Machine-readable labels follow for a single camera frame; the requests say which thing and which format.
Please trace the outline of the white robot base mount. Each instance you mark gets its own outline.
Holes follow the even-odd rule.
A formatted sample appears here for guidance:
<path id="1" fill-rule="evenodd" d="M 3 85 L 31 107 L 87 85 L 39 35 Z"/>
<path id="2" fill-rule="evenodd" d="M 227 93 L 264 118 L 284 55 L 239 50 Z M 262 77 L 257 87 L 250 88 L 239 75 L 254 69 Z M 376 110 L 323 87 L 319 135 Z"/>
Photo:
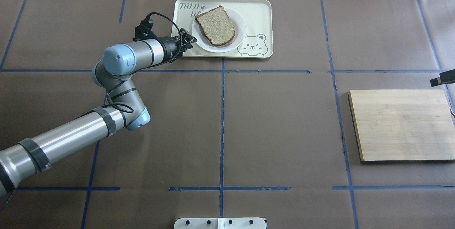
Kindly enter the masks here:
<path id="1" fill-rule="evenodd" d="M 174 223 L 174 229 L 267 229 L 265 218 L 180 218 Z"/>

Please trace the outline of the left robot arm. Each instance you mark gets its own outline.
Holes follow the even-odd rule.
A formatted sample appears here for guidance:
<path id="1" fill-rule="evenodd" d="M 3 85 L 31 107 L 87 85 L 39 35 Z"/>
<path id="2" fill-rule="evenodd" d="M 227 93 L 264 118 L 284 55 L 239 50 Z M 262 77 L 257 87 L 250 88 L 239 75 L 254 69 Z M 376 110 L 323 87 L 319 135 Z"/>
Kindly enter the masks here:
<path id="1" fill-rule="evenodd" d="M 175 37 L 157 37 L 138 27 L 132 42 L 106 48 L 92 70 L 92 79 L 105 88 L 108 103 L 2 150 L 1 196 L 16 190 L 27 177 L 47 171 L 55 162 L 122 128 L 133 131 L 150 122 L 132 76 L 139 70 L 174 62 L 195 42 L 197 39 L 183 28 Z"/>

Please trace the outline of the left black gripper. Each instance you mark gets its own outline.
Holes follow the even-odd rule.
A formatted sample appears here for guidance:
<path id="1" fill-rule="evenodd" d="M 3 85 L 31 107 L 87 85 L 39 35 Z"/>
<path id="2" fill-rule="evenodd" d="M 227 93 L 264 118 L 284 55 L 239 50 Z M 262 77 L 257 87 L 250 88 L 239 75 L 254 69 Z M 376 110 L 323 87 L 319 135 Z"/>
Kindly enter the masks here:
<path id="1" fill-rule="evenodd" d="M 198 40 L 192 36 L 187 30 L 181 28 L 178 31 L 179 36 L 175 37 L 159 37 L 158 42 L 164 51 L 164 58 L 162 63 L 172 63 L 178 58 L 182 57 L 183 54 L 193 48 L 193 43 Z"/>

